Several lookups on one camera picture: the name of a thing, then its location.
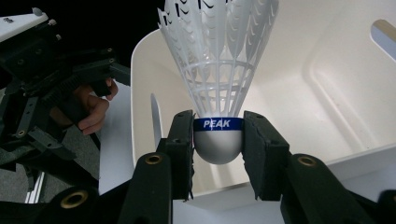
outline white container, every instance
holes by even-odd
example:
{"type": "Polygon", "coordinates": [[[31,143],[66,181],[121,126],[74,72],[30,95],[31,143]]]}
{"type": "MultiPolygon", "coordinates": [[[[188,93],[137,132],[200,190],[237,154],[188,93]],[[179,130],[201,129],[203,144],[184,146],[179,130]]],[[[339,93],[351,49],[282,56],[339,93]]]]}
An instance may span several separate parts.
{"type": "MultiPolygon", "coordinates": [[[[291,153],[323,160],[343,181],[396,163],[396,62],[371,36],[379,20],[394,29],[395,11],[393,0],[280,0],[241,113],[265,116],[291,153]]],[[[135,48],[131,79],[135,164],[168,135],[173,116],[193,106],[159,30],[135,48]]],[[[258,203],[241,156],[214,165],[195,155],[194,170],[187,203],[258,203]]]]}

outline finger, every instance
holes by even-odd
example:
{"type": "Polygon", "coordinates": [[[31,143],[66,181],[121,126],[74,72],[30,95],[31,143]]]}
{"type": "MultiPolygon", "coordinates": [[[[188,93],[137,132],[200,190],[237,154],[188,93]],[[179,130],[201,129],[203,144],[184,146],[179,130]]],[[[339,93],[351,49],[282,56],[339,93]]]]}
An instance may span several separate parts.
{"type": "Polygon", "coordinates": [[[107,86],[110,89],[110,95],[107,95],[106,98],[107,100],[111,101],[115,95],[119,92],[119,87],[117,86],[117,83],[111,78],[108,82],[107,86]]]}
{"type": "Polygon", "coordinates": [[[100,120],[98,123],[86,128],[86,129],[83,129],[82,130],[82,134],[88,135],[88,134],[91,134],[91,133],[96,133],[96,132],[98,132],[99,130],[102,129],[104,123],[105,123],[105,118],[100,120]]]}
{"type": "Polygon", "coordinates": [[[97,96],[89,95],[87,106],[90,109],[90,115],[78,123],[78,127],[81,130],[99,123],[105,117],[106,111],[109,108],[109,102],[97,96]]]}

